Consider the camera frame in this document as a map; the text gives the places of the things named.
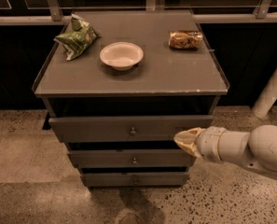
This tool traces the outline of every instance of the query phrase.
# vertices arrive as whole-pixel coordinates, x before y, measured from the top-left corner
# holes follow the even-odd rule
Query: green chip bag
[[[57,35],[54,38],[66,49],[67,61],[80,56],[98,36],[88,22],[75,14],[72,15],[72,29],[73,31]]]

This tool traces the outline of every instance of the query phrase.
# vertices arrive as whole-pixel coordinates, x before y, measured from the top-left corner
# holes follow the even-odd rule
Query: white pipe
[[[255,105],[252,107],[254,115],[260,119],[264,118],[277,100],[277,69],[271,76],[267,86],[261,92]]]

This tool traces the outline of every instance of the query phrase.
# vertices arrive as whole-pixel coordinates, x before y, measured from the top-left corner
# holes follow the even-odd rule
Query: white bowl
[[[132,68],[144,57],[144,52],[133,43],[117,42],[102,49],[101,61],[118,71]]]

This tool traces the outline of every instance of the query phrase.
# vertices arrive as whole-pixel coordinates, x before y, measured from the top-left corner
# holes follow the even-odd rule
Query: speckled floor
[[[181,188],[85,188],[46,111],[0,111],[0,223],[115,223],[135,210],[144,223],[277,223],[277,181],[233,164],[196,160]],[[277,106],[264,119],[249,107],[217,107],[214,126],[251,131],[277,125]]]

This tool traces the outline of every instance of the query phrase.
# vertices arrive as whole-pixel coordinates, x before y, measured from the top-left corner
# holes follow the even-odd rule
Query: gray cabinet
[[[99,37],[67,62],[53,49],[34,85],[49,123],[88,187],[183,185],[194,158],[176,133],[208,127],[228,84],[205,43],[197,51],[168,46],[169,31],[198,30],[188,11],[77,12]],[[99,54],[113,42],[140,46],[144,59],[120,72]]]

